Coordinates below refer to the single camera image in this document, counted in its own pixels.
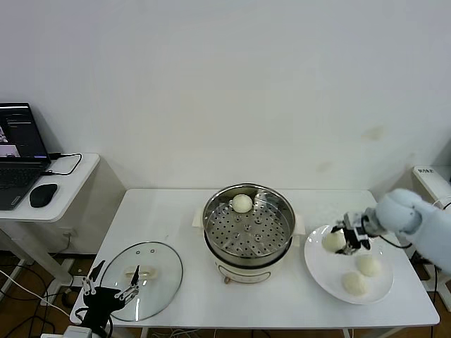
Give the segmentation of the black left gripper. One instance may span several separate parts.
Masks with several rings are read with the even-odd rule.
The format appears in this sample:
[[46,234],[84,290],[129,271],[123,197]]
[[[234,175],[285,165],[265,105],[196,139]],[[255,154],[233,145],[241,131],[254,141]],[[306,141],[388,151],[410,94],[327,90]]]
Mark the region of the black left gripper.
[[82,278],[83,301],[87,307],[81,325],[91,330],[103,330],[107,325],[112,326],[111,314],[122,309],[139,293],[140,266],[128,268],[124,272],[128,282],[122,291],[108,287],[95,287],[95,282],[105,264],[102,260],[95,266],[88,276]]

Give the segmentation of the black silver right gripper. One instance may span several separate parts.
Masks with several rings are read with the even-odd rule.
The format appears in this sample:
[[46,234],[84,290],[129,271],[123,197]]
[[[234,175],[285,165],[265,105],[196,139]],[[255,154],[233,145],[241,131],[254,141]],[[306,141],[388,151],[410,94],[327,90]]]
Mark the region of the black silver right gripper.
[[374,215],[374,209],[366,209],[363,213],[348,212],[344,215],[343,221],[337,221],[331,233],[344,233],[346,245],[335,253],[355,254],[360,249],[370,250],[370,238],[375,235],[372,222]]

